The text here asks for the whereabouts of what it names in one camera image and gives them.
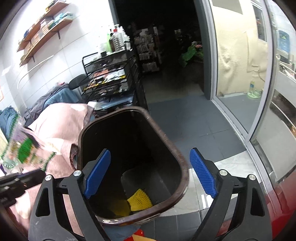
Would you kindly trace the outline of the green white milk carton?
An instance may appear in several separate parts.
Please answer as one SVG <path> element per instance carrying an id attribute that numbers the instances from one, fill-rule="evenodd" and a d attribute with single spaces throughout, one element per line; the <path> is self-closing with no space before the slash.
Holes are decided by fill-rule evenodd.
<path id="1" fill-rule="evenodd" d="M 24 119 L 18 116 L 12 123 L 9 142 L 1 155 L 1 167 L 8 174 L 22 173 L 24 169 L 46 171 L 48 162 L 56 154 L 58 150 L 24 126 Z"/>

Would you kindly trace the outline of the yellow foam fruit net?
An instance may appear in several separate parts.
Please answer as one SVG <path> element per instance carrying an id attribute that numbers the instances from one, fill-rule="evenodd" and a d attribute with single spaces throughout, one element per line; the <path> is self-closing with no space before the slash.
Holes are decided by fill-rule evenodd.
<path id="1" fill-rule="evenodd" d="M 132 212 L 146 210 L 153 206 L 148 195 L 141 189 L 138 189 L 127 201 Z"/>

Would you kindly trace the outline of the brown trash bin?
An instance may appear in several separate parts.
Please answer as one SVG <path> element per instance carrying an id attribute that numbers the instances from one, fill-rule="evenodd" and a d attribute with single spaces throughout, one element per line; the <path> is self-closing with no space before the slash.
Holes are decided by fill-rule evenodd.
<path id="1" fill-rule="evenodd" d="M 95 160 L 103 149 L 110 151 L 111 163 L 88 200 L 101 224 L 146 223 L 185 195 L 188 163 L 144 108 L 122 108 L 89 123 L 78 139 L 78 168 Z M 127 200 L 138 189 L 153 206 L 132 212 Z"/>

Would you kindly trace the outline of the pink polka dot bedspread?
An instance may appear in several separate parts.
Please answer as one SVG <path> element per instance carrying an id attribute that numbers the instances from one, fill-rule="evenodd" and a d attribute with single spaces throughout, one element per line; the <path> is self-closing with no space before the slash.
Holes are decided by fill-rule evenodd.
<path id="1" fill-rule="evenodd" d="M 42 140 L 53 144 L 58 154 L 47 165 L 46 174 L 55 178 L 67 177 L 77 164 L 78 138 L 82 129 L 90 122 L 93 108 L 82 103 L 54 103 L 48 106 L 29 126 Z M 16 199 L 16 204 L 7 212 L 15 226 L 27 237 L 30 216 L 40 185 L 34 186 Z"/>

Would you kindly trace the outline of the blue crumpled blanket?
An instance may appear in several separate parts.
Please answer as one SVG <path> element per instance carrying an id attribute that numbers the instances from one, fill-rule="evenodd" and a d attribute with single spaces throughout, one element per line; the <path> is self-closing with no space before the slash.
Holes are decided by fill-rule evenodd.
<path id="1" fill-rule="evenodd" d="M 9 141 L 10 139 L 13 125 L 17 117 L 18 117 L 18 113 L 12 106 L 9 106 L 4 110 L 1 110 L 0 126 L 1 126 L 1 131 L 3 132 L 7 141 Z"/>

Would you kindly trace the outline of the massage bed grey blue covers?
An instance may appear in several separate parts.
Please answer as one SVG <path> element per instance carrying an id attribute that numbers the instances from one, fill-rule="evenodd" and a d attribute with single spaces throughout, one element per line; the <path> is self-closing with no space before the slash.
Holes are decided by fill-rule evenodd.
<path id="1" fill-rule="evenodd" d="M 81 101 L 80 96 L 69 88 L 69 84 L 59 84 L 51 88 L 45 95 L 41 96 L 32 105 L 31 108 L 25 111 L 24 119 L 25 125 L 29 126 L 35 121 L 42 111 L 49 105 L 54 103 L 78 103 Z"/>

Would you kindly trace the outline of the black mesh trolley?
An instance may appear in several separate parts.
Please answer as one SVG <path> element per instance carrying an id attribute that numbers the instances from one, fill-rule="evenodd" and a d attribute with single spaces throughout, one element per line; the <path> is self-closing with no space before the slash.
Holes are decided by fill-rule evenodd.
<path id="1" fill-rule="evenodd" d="M 125 41 L 117 52 L 86 55 L 82 64 L 86 74 L 82 97 L 95 111 L 105 114 L 128 106 L 148 109 L 137 56 L 130 41 Z"/>

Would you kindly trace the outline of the potted plant pink flowers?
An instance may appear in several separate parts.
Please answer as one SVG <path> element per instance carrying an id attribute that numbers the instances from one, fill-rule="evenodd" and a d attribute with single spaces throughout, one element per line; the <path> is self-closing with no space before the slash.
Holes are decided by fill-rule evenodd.
<path id="1" fill-rule="evenodd" d="M 194 41 L 187 48 L 187 52 L 182 54 L 183 66 L 187 66 L 187 64 L 191 63 L 203 63 L 204 61 L 204 53 L 203 53 L 203 45 L 202 42 Z"/>

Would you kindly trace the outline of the green pump bottle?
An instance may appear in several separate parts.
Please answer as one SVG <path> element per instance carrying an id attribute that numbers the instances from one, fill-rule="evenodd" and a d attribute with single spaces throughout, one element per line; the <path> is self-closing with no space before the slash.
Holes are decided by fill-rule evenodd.
<path id="1" fill-rule="evenodd" d="M 107 39 L 106 39 L 106 51 L 112 53 L 112 48 L 110 45 L 110 34 L 107 33 Z"/>

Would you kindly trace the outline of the clear bottle red cap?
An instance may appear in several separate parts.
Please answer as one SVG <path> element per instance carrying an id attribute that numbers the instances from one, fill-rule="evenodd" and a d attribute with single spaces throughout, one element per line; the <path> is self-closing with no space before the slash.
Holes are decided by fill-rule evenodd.
<path id="1" fill-rule="evenodd" d="M 113 45 L 114 45 L 115 51 L 116 52 L 121 51 L 123 48 L 123 43 L 121 40 L 121 35 L 117 29 L 113 30 L 112 40 L 113 40 Z"/>

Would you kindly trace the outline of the lower wooden wall shelf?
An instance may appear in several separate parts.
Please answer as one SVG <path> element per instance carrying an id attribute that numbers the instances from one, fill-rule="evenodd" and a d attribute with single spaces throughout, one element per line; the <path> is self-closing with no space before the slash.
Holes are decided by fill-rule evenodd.
<path id="1" fill-rule="evenodd" d="M 72 22 L 73 20 L 69 18 L 63 18 L 60 20 L 58 24 L 56 24 L 43 37 L 41 37 L 41 39 L 27 52 L 27 54 L 21 58 L 20 66 L 26 65 L 31 58 L 34 58 L 34 54 L 36 54 L 39 49 L 55 35 L 55 33 L 58 34 L 60 39 L 60 30 Z"/>

